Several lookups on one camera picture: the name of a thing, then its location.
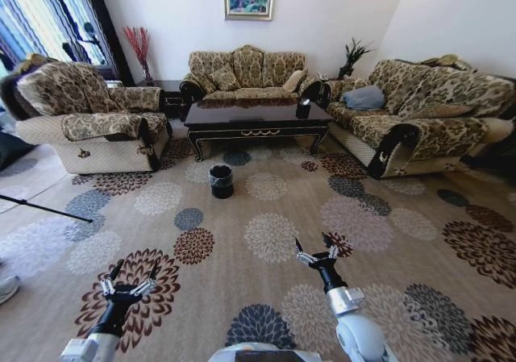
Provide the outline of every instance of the side table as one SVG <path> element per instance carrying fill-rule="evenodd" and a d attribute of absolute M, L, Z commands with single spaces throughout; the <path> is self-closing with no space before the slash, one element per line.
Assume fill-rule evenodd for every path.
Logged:
<path fill-rule="evenodd" d="M 181 99 L 179 85 L 181 80 L 154 80 L 152 85 L 146 81 L 140 81 L 136 86 L 157 86 L 164 91 L 164 114 L 169 119 L 179 118 L 185 121 L 185 105 Z"/>

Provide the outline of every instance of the red branch decoration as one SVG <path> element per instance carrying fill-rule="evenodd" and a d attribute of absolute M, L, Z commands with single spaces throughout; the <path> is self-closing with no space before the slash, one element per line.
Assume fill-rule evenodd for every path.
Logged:
<path fill-rule="evenodd" d="M 136 58 L 142 66 L 147 64 L 148 42 L 151 36 L 143 27 L 124 27 L 123 34 L 136 53 Z"/>

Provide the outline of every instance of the potted plant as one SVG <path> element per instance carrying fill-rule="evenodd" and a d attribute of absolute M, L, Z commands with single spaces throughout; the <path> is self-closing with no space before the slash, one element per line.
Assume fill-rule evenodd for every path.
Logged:
<path fill-rule="evenodd" d="M 353 65 L 360 59 L 365 53 L 372 52 L 374 49 L 369 49 L 368 45 L 360 45 L 360 41 L 356 41 L 352 38 L 351 48 L 346 44 L 346 64 L 339 69 L 339 80 L 342 80 L 344 76 L 351 76 L 353 73 Z"/>

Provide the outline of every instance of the patterned carpet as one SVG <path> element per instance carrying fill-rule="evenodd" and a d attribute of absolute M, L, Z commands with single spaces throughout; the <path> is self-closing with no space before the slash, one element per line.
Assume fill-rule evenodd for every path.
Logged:
<path fill-rule="evenodd" d="M 118 360 L 206 361 L 243 341 L 347 360 L 315 271 L 294 237 L 339 246 L 337 269 L 400 361 L 516 360 L 516 189 L 487 173 L 375 181 L 333 139 L 213 143 L 196 163 L 175 139 L 157 173 L 66 174 L 48 146 L 0 173 L 0 193 L 91 217 L 86 224 L 0 203 L 2 362 L 57 360 L 98 321 L 99 280 L 117 259 L 137 284 L 161 258 L 156 291 L 135 306 Z M 210 194 L 207 170 L 232 166 L 235 194 Z"/>

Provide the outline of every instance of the sofa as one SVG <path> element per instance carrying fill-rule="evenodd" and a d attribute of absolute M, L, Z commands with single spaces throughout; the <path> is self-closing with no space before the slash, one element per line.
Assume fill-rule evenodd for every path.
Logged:
<path fill-rule="evenodd" d="M 230 65 L 236 77 L 237 89 L 221 90 L 210 75 Z M 185 104 L 203 100 L 319 98 L 321 81 L 315 77 L 302 79 L 293 92 L 282 88 L 295 70 L 303 70 L 305 55 L 300 52 L 263 52 L 251 45 L 233 52 L 191 52 L 190 72 L 180 86 Z"/>
<path fill-rule="evenodd" d="M 108 88 L 89 64 L 52 59 L 23 64 L 0 84 L 21 139 L 51 144 L 72 174 L 160 167 L 172 134 L 161 89 Z"/>
<path fill-rule="evenodd" d="M 343 93 L 368 85 L 381 89 L 384 106 L 347 107 Z M 335 118 L 331 135 L 369 175 L 382 178 L 462 169 L 462 156 L 479 155 L 511 134 L 513 122 L 500 116 L 514 101 L 510 79 L 382 60 L 367 80 L 325 82 L 321 105 Z"/>

